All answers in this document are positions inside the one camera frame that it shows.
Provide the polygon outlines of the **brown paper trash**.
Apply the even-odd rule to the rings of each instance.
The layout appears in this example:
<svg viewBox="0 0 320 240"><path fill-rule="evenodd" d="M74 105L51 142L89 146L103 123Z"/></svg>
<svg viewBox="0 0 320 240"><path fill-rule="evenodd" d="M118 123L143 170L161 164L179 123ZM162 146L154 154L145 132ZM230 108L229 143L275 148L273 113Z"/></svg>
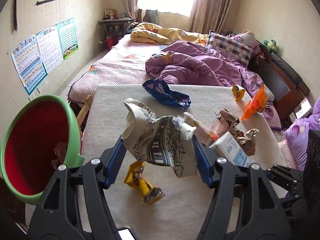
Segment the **brown paper trash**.
<svg viewBox="0 0 320 240"><path fill-rule="evenodd" d="M231 135L240 145L247 156L255 155L255 136L259 133L259 129L252 128L246 133L241 130L231 130Z"/></svg>

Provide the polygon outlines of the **black white printed paper bag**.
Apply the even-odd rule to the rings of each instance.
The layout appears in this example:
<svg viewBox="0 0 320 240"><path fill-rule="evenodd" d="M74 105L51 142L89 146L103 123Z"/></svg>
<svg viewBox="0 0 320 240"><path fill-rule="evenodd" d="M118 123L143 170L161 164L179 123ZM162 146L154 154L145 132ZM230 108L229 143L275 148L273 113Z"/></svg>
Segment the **black white printed paper bag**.
<svg viewBox="0 0 320 240"><path fill-rule="evenodd" d="M178 178L197 174L192 142L196 127L173 115L157 116L144 103L127 98L124 145L137 161L172 167Z"/></svg>

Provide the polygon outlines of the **blue snack wrapper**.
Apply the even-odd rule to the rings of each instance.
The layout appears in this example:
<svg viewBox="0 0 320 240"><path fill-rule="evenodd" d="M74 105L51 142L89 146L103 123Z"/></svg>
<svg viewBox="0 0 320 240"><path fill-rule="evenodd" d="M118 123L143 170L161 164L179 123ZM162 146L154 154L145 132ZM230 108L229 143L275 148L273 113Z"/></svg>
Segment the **blue snack wrapper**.
<svg viewBox="0 0 320 240"><path fill-rule="evenodd" d="M162 79L151 79L142 84L143 88L159 103L168 107L188 109L191 99L187 94L171 90Z"/></svg>

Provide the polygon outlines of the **green red trash bin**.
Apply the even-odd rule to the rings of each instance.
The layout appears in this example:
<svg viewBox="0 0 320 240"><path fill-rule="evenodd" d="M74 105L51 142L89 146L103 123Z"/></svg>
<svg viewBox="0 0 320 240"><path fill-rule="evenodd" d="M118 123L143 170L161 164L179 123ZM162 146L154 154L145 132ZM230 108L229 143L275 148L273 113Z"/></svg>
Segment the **green red trash bin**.
<svg viewBox="0 0 320 240"><path fill-rule="evenodd" d="M12 120L1 145L1 173L11 193L36 205L55 172L55 148L63 145L66 155L61 162L68 168L81 166L80 129L69 104L56 95L27 103Z"/></svg>

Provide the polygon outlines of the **white Pocky snack bag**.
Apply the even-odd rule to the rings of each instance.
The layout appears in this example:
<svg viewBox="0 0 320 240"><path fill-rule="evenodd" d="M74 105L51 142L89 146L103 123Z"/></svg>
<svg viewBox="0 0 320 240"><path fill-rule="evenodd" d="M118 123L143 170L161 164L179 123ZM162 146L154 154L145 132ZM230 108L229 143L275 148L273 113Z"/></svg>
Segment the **white Pocky snack bag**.
<svg viewBox="0 0 320 240"><path fill-rule="evenodd" d="M186 124L196 127L194 134L205 146L210 146L212 143L217 141L217 139L219 139L217 134L215 134L210 128L196 119L195 116L189 112L184 112L181 118Z"/></svg>

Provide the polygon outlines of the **white blue carton box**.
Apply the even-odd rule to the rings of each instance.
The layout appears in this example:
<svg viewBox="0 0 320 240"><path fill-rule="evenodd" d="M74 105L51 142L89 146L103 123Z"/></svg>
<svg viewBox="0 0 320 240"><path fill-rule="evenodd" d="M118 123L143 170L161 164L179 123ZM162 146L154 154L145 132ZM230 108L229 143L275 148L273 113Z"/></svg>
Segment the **white blue carton box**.
<svg viewBox="0 0 320 240"><path fill-rule="evenodd" d="M227 132L210 145L218 156L226 158L233 165L249 167L249 158L231 133Z"/></svg>

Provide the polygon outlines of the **yellow snack wrapper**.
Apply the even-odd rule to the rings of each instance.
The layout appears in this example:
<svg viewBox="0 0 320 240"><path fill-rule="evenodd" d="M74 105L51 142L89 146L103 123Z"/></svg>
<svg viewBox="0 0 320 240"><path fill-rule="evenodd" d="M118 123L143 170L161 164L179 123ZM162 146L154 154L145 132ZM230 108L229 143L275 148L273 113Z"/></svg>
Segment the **yellow snack wrapper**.
<svg viewBox="0 0 320 240"><path fill-rule="evenodd" d="M155 187L143 176L144 168L144 161L135 161L132 163L129 166L124 184L139 191L142 202L153 205L161 200L165 194L161 188Z"/></svg>

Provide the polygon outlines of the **crumpled pink white wrapper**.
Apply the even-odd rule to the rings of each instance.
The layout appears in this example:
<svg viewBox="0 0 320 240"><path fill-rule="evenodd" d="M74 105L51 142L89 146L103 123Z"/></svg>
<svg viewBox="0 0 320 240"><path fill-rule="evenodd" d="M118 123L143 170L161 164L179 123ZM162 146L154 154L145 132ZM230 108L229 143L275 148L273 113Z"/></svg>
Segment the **crumpled pink white wrapper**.
<svg viewBox="0 0 320 240"><path fill-rule="evenodd" d="M213 111L214 111L216 120L212 124L211 130L218 137L221 137L226 132L229 132L240 123L239 118L236 115L227 111L227 109L222 109L218 112L216 112L215 110Z"/></svg>

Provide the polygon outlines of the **wooden stool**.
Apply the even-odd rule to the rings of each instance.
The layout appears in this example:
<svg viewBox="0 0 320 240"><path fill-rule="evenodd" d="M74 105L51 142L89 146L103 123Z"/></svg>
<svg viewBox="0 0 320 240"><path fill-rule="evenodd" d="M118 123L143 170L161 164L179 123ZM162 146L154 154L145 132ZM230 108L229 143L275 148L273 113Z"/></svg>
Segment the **wooden stool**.
<svg viewBox="0 0 320 240"><path fill-rule="evenodd" d="M85 104L83 105L83 107L81 108L79 114L76 117L79 129L81 129L81 125L82 125L87 113L91 109L92 102L93 102L93 96L88 95L85 98Z"/></svg>

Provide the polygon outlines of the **small yellow wrapper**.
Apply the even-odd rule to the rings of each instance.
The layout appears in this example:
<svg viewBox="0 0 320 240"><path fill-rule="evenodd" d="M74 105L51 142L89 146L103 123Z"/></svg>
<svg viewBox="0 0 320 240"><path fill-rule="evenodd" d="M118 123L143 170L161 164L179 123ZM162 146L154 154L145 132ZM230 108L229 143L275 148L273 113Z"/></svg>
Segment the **small yellow wrapper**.
<svg viewBox="0 0 320 240"><path fill-rule="evenodd" d="M244 97L245 91L246 90L243 87L241 87L240 85L234 84L232 86L232 93L235 96L236 102L239 102L242 100L242 98Z"/></svg>

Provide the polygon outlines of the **orange snack wrapper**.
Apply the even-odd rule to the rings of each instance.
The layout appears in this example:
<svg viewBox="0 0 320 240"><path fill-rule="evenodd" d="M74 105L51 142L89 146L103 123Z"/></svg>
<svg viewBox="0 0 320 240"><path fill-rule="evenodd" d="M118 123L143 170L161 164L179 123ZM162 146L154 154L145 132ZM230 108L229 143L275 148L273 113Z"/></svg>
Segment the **orange snack wrapper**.
<svg viewBox="0 0 320 240"><path fill-rule="evenodd" d="M255 96L253 96L252 100L245 105L244 114L241 117L241 120L246 120L257 112L263 112L266 105L267 97L265 94L265 88L264 86L261 86Z"/></svg>

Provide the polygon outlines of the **smartphone with video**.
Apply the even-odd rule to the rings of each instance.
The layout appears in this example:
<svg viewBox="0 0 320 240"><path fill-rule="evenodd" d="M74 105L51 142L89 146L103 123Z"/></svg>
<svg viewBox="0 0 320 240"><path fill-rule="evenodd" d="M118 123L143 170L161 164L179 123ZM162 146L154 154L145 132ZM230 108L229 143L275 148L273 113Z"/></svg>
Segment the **smartphone with video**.
<svg viewBox="0 0 320 240"><path fill-rule="evenodd" d="M118 234L121 240L136 240L135 233L129 227L118 229Z"/></svg>

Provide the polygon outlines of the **pink patterned bed sheet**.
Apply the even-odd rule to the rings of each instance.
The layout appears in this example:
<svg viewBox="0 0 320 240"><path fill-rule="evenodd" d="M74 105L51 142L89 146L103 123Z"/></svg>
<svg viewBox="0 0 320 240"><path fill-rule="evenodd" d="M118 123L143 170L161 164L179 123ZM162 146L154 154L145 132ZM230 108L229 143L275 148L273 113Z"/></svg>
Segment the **pink patterned bed sheet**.
<svg viewBox="0 0 320 240"><path fill-rule="evenodd" d="M166 44L134 42L125 35L104 57L91 65L68 92L68 100L84 103L93 96L101 83L107 85L141 85L151 77L146 73L145 62L166 48Z"/></svg>

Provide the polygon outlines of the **purple quilt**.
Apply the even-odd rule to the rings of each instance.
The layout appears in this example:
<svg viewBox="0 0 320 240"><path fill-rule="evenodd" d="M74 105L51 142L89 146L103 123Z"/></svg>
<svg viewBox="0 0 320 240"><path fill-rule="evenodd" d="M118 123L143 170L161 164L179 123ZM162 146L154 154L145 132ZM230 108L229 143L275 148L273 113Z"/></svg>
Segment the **purple quilt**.
<svg viewBox="0 0 320 240"><path fill-rule="evenodd" d="M231 87L240 85L250 97L255 96L262 78L231 54L208 49L192 42L176 41L145 62L146 73L172 85Z"/></svg>

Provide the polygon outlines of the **checkered pillow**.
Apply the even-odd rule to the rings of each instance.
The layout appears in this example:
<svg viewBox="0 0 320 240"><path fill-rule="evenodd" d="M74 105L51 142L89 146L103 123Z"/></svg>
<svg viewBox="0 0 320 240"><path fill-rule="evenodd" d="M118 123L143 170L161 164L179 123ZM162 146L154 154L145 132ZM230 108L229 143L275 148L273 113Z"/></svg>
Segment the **checkered pillow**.
<svg viewBox="0 0 320 240"><path fill-rule="evenodd" d="M248 67L249 61L254 55L254 50L249 46L214 31L209 32L207 48L231 54L244 67Z"/></svg>

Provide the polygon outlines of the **red box under table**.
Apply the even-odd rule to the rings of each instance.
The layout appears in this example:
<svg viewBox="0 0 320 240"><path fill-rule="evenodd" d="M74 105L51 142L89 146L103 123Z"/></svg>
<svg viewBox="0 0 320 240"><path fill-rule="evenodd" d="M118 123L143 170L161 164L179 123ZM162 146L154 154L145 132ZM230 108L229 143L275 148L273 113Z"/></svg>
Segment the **red box under table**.
<svg viewBox="0 0 320 240"><path fill-rule="evenodd" d="M118 35L118 34L109 35L109 36L107 37L107 41L106 41L106 43L107 43L107 45L106 45L106 46L107 46L107 49L108 49L108 50L111 50L111 48L118 43L118 40L119 40L119 35Z"/></svg>

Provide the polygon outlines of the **pink pillow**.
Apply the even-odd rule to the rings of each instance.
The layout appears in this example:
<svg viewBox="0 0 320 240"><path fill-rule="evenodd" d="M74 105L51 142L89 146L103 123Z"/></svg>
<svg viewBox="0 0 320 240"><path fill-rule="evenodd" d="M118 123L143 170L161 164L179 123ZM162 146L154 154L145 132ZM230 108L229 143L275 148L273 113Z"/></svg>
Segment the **pink pillow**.
<svg viewBox="0 0 320 240"><path fill-rule="evenodd" d="M257 42L255 35L249 30L245 30L239 34L236 34L232 37L232 39L245 44L246 46L254 50L254 55L257 55L261 52L259 43Z"/></svg>

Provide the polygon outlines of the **dark side table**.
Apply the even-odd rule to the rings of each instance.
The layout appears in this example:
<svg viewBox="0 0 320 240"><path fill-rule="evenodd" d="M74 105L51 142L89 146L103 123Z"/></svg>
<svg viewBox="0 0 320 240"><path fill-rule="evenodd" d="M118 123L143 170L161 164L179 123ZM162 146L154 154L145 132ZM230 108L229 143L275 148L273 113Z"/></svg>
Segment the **dark side table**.
<svg viewBox="0 0 320 240"><path fill-rule="evenodd" d="M99 48L103 52L107 49L107 37L109 35L118 34L119 40L123 38L126 34L127 27L132 23L133 18L125 17L119 19L107 19L98 21L98 30L99 30Z"/></svg>

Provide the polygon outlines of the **yellow quilt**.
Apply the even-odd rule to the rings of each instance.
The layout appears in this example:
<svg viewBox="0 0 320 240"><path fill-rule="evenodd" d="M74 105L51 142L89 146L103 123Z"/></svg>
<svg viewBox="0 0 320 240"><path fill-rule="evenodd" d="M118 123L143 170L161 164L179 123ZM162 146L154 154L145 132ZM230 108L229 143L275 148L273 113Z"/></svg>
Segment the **yellow quilt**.
<svg viewBox="0 0 320 240"><path fill-rule="evenodd" d="M139 23L133 28L130 38L133 42L171 45L176 41L192 42L205 45L208 34L199 34L178 28L161 27L153 23Z"/></svg>

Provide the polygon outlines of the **green plush toy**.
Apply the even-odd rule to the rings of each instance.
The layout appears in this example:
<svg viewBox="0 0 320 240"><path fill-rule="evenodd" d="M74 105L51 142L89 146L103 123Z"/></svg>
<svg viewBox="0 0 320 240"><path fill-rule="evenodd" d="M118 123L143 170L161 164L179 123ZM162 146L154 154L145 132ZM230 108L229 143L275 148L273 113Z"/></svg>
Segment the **green plush toy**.
<svg viewBox="0 0 320 240"><path fill-rule="evenodd" d="M266 46L267 50L273 53L277 52L277 43L275 40L264 40L263 41L264 46Z"/></svg>

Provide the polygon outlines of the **green number poster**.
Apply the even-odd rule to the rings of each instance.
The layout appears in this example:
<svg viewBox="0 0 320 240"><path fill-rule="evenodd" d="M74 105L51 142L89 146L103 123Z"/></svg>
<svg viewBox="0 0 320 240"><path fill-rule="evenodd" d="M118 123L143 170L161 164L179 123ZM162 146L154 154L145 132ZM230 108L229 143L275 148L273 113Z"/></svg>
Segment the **green number poster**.
<svg viewBox="0 0 320 240"><path fill-rule="evenodd" d="M66 60L79 49L75 20L70 18L57 24L63 59Z"/></svg>

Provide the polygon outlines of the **blue learning poster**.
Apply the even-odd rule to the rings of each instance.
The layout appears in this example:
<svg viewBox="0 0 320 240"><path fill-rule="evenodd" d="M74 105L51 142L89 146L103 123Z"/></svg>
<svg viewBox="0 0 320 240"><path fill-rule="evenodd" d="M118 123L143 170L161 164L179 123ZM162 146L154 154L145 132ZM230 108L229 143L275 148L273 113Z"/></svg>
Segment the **blue learning poster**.
<svg viewBox="0 0 320 240"><path fill-rule="evenodd" d="M30 95L47 76L36 35L20 42L10 54L20 81Z"/></svg>

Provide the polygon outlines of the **white learning poster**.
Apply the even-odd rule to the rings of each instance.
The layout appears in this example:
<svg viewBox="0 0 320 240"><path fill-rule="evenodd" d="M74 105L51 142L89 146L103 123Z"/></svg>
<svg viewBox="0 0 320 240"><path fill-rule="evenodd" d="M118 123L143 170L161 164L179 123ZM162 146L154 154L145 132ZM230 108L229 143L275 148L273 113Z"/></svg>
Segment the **white learning poster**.
<svg viewBox="0 0 320 240"><path fill-rule="evenodd" d="M42 62L47 74L50 74L63 62L57 25L38 32L36 39Z"/></svg>

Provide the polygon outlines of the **right pink curtain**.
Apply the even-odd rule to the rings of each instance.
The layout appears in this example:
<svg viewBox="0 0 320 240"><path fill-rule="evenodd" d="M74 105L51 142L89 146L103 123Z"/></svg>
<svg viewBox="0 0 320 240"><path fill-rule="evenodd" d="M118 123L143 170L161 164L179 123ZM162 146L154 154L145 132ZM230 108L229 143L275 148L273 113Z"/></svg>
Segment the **right pink curtain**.
<svg viewBox="0 0 320 240"><path fill-rule="evenodd" d="M191 32L220 32L233 0L195 0L189 17Z"/></svg>

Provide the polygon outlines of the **white wall sockets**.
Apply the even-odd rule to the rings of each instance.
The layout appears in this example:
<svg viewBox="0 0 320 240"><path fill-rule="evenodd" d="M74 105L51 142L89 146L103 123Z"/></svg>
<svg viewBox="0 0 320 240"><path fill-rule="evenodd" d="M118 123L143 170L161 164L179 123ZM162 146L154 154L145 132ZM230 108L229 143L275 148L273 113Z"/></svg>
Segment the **white wall sockets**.
<svg viewBox="0 0 320 240"><path fill-rule="evenodd" d="M47 79L43 79L42 82L39 83L39 85L36 87L35 91L28 96L28 100L32 101L35 98L37 98L39 95L41 95L41 93L47 87L47 85L48 85Z"/></svg>

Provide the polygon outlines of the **black hanging wall strip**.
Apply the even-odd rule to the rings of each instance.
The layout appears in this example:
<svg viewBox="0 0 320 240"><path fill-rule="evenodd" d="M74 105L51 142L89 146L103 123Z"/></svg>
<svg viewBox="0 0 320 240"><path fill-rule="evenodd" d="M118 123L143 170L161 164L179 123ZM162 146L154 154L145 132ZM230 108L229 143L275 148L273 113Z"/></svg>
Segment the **black hanging wall strip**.
<svg viewBox="0 0 320 240"><path fill-rule="evenodd" d="M13 24L14 24L14 31L18 30L18 24L17 24L17 0L14 0L13 5Z"/></svg>

